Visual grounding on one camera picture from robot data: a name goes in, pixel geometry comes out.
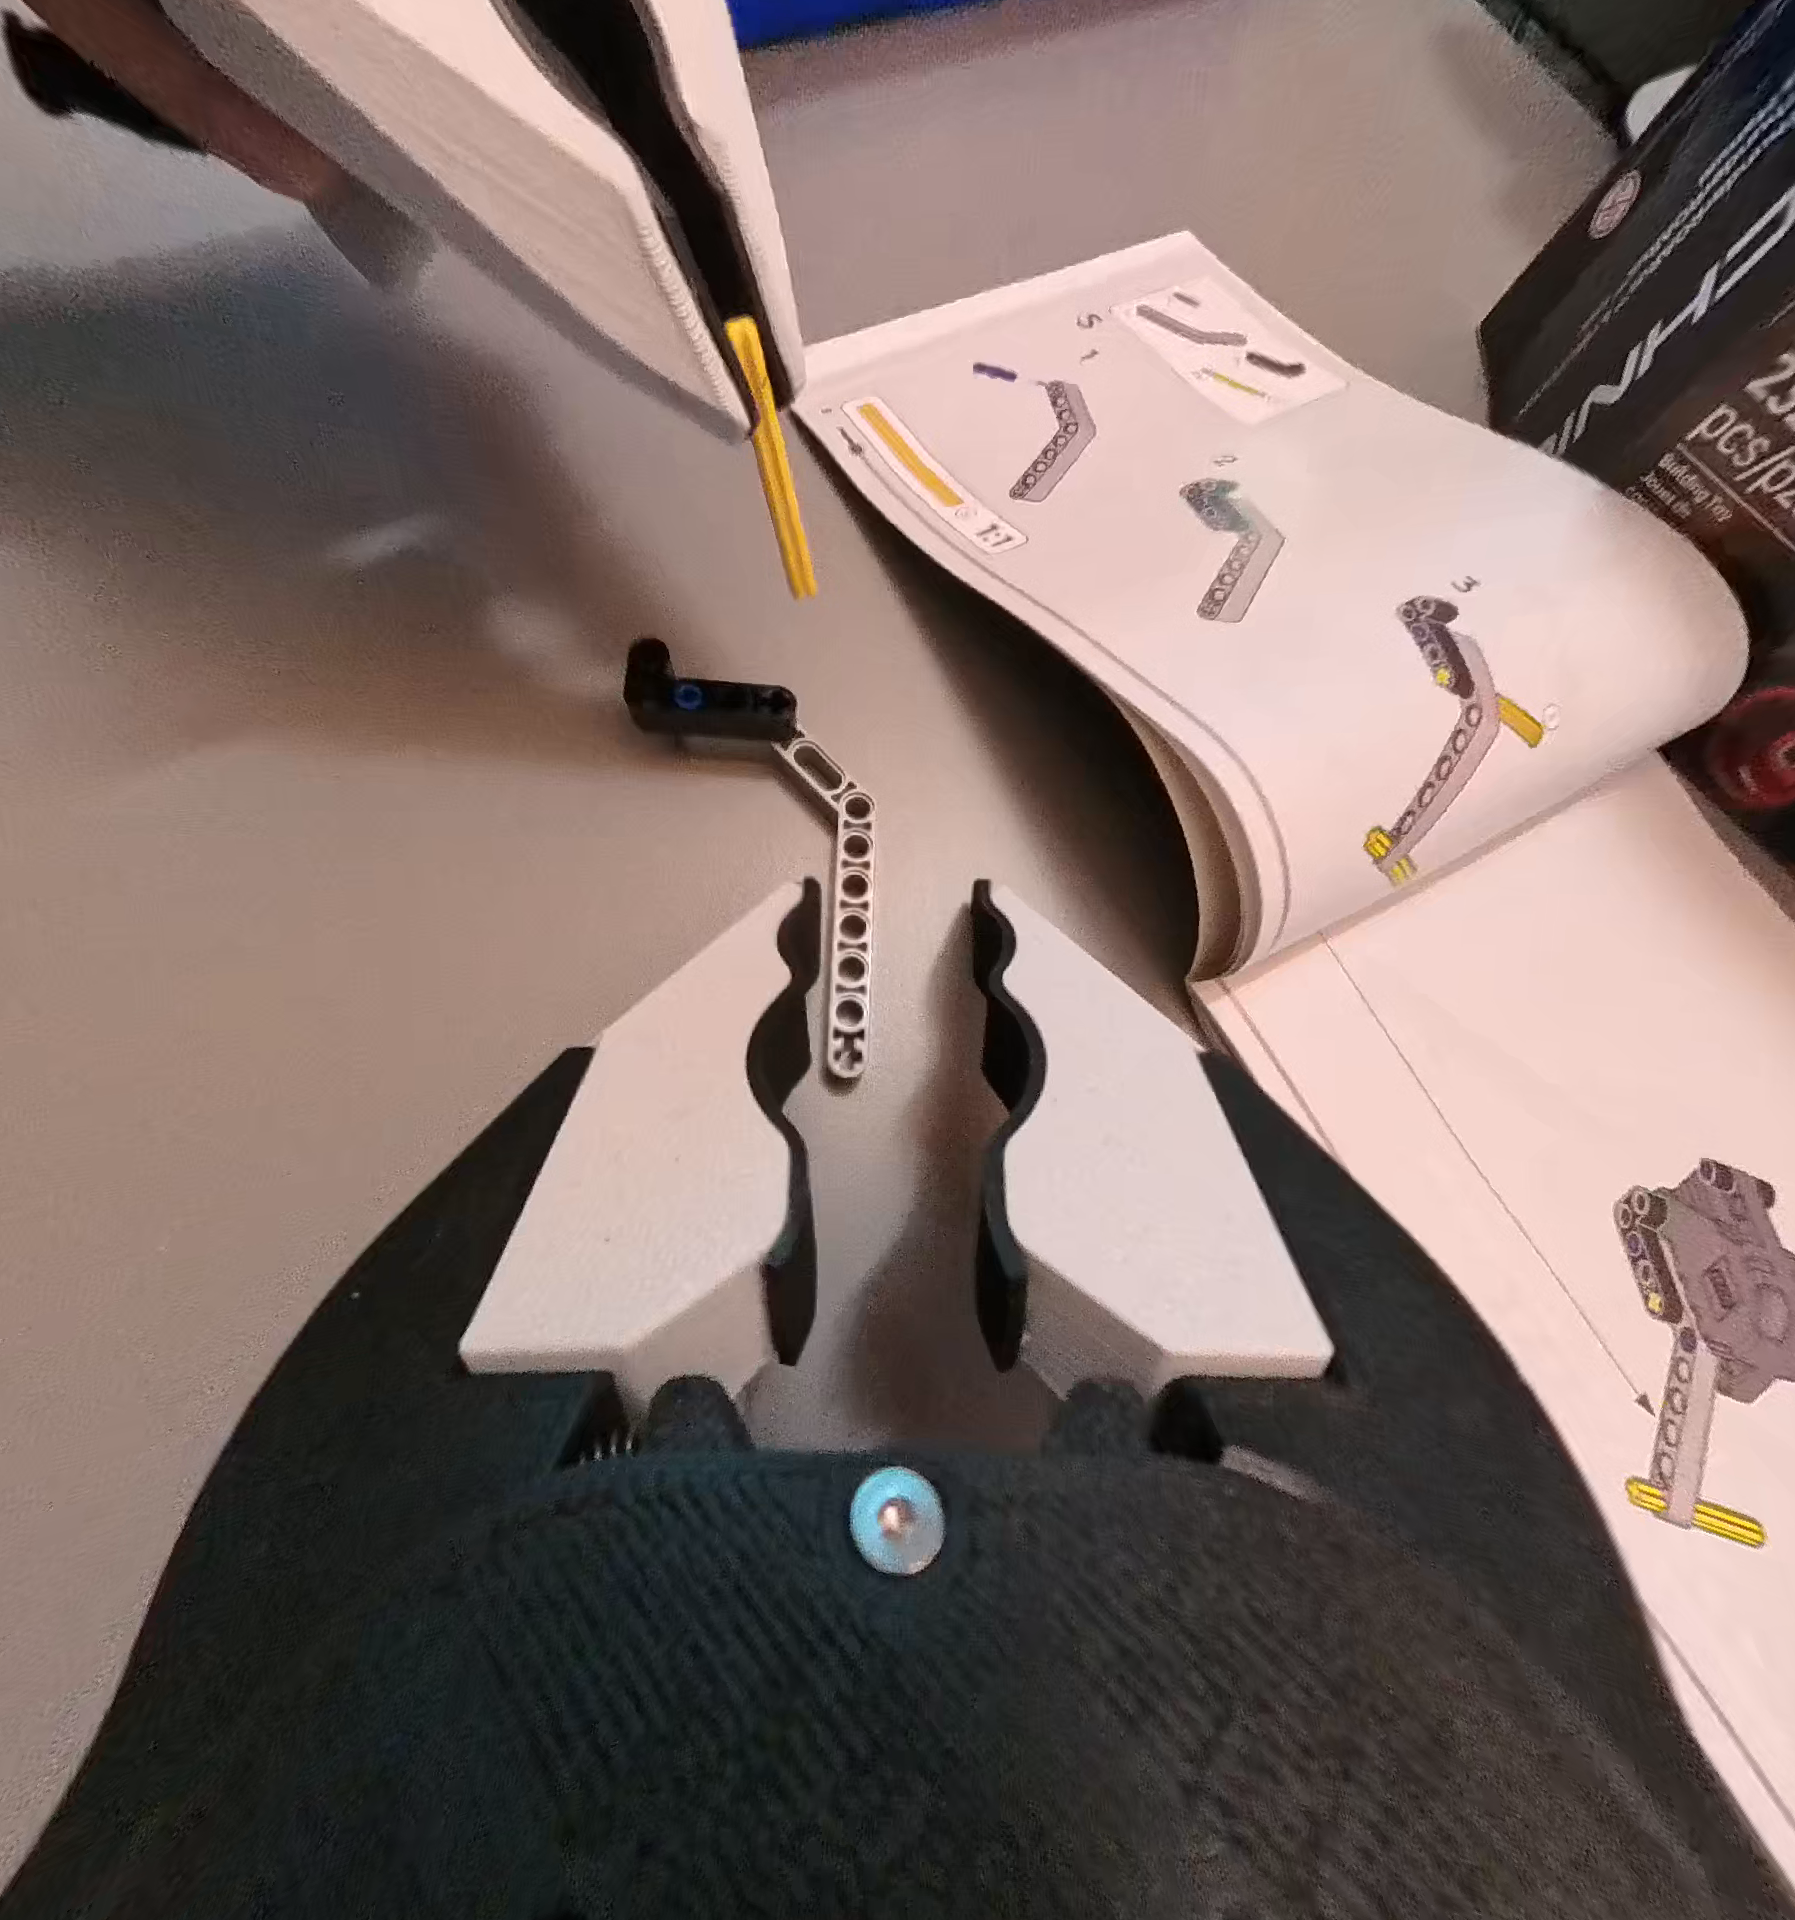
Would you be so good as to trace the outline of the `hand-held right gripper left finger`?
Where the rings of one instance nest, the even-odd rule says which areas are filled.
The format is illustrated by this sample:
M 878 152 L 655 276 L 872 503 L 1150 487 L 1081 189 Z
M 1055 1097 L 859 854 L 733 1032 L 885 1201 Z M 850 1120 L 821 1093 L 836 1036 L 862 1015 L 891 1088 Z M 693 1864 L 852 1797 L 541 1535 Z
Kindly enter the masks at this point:
M 581 1055 L 522 1210 L 471 1307 L 469 1373 L 673 1378 L 742 1395 L 813 1332 L 810 1156 L 790 1093 L 813 1066 L 821 886 L 782 883 Z

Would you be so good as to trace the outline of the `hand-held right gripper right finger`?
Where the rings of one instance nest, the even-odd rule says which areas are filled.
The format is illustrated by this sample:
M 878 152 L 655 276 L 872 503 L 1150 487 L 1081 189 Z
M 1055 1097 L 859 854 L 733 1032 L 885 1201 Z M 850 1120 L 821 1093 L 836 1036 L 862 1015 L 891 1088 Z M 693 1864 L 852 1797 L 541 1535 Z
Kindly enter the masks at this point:
M 998 1373 L 1159 1395 L 1321 1378 L 1332 1337 L 1219 1109 L 1211 1055 L 995 878 L 965 909 L 986 1001 L 977 1327 Z

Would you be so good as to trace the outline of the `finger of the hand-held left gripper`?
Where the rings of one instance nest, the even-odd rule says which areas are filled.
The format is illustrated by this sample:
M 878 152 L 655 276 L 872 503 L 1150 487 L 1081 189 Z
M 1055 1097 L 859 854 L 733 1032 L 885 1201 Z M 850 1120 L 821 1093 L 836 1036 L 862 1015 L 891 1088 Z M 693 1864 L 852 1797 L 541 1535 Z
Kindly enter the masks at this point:
M 719 440 L 754 424 L 711 335 L 657 166 L 681 155 L 642 4 L 626 20 L 655 130 L 616 130 L 585 53 L 525 4 L 162 4 L 292 130 L 522 300 L 573 347 Z
M 642 4 L 642 17 L 681 150 L 657 181 L 705 320 L 711 335 L 754 320 L 774 396 L 790 402 L 808 386 L 808 343 L 739 27 L 727 4 Z

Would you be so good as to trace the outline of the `yellow toy axle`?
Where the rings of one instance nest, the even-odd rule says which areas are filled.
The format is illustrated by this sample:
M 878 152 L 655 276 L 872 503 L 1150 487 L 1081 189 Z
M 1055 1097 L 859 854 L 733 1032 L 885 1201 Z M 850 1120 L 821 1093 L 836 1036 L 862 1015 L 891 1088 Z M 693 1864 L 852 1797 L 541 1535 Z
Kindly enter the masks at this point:
M 779 396 L 774 396 L 771 370 L 766 370 L 766 343 L 758 335 L 754 315 L 731 315 L 722 324 L 722 335 L 742 370 L 747 408 L 754 414 L 747 443 L 753 443 L 758 487 L 766 498 L 771 533 L 779 543 L 790 592 L 791 600 L 813 600 L 819 574 L 813 574 L 810 539 L 808 539 L 808 524 L 804 524 L 799 498 L 796 498 Z

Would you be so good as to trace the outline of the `grey bent toy beam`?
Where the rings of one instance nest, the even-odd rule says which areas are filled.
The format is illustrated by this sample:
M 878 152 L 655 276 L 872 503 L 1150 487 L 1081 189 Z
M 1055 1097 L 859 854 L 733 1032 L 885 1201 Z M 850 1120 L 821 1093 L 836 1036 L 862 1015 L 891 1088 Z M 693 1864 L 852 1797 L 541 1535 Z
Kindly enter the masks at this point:
M 878 808 L 808 732 L 774 753 L 832 824 L 821 1052 L 827 1080 L 850 1088 L 863 1077 L 877 1015 Z

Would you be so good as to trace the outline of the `black toy connector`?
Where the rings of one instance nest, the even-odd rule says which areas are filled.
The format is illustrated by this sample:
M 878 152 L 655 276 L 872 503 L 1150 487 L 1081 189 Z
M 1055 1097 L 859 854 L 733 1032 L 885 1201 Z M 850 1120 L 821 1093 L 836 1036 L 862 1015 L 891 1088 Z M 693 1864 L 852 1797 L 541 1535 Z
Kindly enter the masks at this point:
M 667 687 L 677 678 L 700 682 L 707 693 L 705 707 L 673 707 Z M 677 671 L 657 637 L 638 637 L 628 647 L 621 698 L 631 723 L 645 733 L 753 746 L 786 746 L 799 733 L 796 693 L 790 687 Z

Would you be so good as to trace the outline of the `grey desk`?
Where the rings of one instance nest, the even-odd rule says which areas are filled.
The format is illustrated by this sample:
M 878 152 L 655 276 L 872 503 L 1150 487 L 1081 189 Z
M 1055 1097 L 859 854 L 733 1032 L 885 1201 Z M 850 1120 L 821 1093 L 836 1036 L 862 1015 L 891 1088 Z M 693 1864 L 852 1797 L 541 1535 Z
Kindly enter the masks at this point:
M 0 1890 L 218 1446 L 356 1254 L 827 837 L 621 711 L 621 654 L 774 675 L 877 791 L 862 1088 L 808 1080 L 821 1295 L 771 1436 L 1005 1442 L 934 1322 L 989 1097 L 998 877 L 1181 1015 L 1172 812 L 1091 682 L 796 443 L 753 458 L 435 254 L 373 293 L 280 198 L 42 120 L 0 46 Z

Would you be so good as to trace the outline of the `person's left hand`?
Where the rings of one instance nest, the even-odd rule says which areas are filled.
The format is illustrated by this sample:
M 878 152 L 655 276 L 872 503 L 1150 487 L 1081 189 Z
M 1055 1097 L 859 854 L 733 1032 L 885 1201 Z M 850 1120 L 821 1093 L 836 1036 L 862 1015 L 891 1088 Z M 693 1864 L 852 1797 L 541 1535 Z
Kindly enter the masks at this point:
M 402 292 L 433 237 L 356 181 L 335 155 L 218 71 L 160 4 L 25 4 L 28 25 L 63 36 L 145 110 L 260 189 L 306 206 L 339 254 L 378 292 Z

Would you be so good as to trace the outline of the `blue plastic bin with label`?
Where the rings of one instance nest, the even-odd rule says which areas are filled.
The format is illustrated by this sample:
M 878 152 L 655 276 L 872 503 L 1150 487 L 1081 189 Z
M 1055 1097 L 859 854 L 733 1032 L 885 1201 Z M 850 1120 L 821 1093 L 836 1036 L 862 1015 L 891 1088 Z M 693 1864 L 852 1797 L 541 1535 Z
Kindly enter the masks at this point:
M 850 32 L 862 25 L 878 25 L 895 17 L 925 17 L 940 10 L 959 10 L 971 4 L 940 0 L 862 0 L 862 4 L 722 4 L 731 10 L 739 46 L 763 52 L 782 44 L 804 44 L 819 36 Z

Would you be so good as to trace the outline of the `white instruction booklet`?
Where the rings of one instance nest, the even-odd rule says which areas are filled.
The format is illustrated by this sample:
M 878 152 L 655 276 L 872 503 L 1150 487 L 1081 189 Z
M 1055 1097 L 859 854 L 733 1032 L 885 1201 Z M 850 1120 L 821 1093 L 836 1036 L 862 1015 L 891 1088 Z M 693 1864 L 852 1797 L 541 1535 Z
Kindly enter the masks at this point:
M 796 414 L 1121 707 L 1201 1026 L 1526 1372 L 1795 1882 L 1795 918 L 1657 753 L 1721 578 L 1187 233 L 821 343 Z

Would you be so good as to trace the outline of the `black toy set box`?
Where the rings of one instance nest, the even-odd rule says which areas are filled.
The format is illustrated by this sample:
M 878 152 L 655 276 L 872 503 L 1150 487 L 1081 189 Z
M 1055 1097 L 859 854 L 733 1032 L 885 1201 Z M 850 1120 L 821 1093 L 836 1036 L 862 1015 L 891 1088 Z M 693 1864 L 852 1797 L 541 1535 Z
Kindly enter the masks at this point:
M 1491 424 L 1680 528 L 1749 671 L 1680 767 L 1795 871 L 1795 4 L 1754 4 L 1477 327 Z

